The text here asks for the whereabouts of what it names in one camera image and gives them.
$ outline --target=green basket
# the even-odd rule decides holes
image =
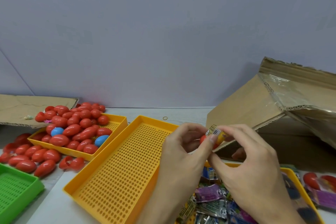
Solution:
[[[44,190],[35,176],[0,164],[0,222],[11,223]]]

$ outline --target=person's right hand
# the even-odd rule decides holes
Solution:
[[[246,152],[245,161],[235,168],[214,153],[208,158],[236,203],[259,224],[304,223],[292,207],[276,151],[247,125],[217,128],[234,137]]]

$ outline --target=fingernail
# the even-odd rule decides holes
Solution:
[[[218,135],[211,135],[209,139],[212,143],[215,143],[217,141],[217,138],[218,138]]]

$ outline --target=table surface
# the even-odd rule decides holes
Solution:
[[[107,108],[106,113],[126,116],[132,122],[138,115],[180,125],[183,122],[194,122],[205,125],[208,112],[212,108]],[[2,148],[21,133],[31,133],[34,129],[13,126],[0,126],[0,154]],[[62,171],[57,168],[51,175],[42,180],[45,191],[32,202],[15,220],[15,224],[98,224],[90,214],[78,206],[63,191],[63,187],[76,175],[73,171]],[[336,222],[336,212],[318,210],[325,224]]]

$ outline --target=empty yellow tray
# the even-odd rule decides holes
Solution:
[[[68,149],[65,147],[60,147],[60,146],[55,146],[50,143],[45,143],[37,140],[33,140],[32,137],[35,136],[36,134],[45,131],[45,127],[41,128],[39,131],[36,133],[32,134],[30,137],[28,137],[28,140],[33,144],[33,145],[40,145],[46,149],[55,149],[59,151],[62,154],[73,156],[76,158],[83,157],[85,160],[91,161],[95,156],[97,156],[117,135],[120,134],[120,132],[127,127],[127,118],[125,116],[119,116],[119,115],[113,115],[113,114],[106,114],[103,113],[102,115],[107,116],[110,121],[108,124],[101,126],[102,128],[109,128],[112,130],[112,134],[106,139],[106,141],[98,148],[98,150],[94,154],[88,154],[84,153],[81,151],[76,151],[72,149]]]
[[[162,143],[177,127],[138,116],[63,191],[101,223],[135,223],[155,187]]]

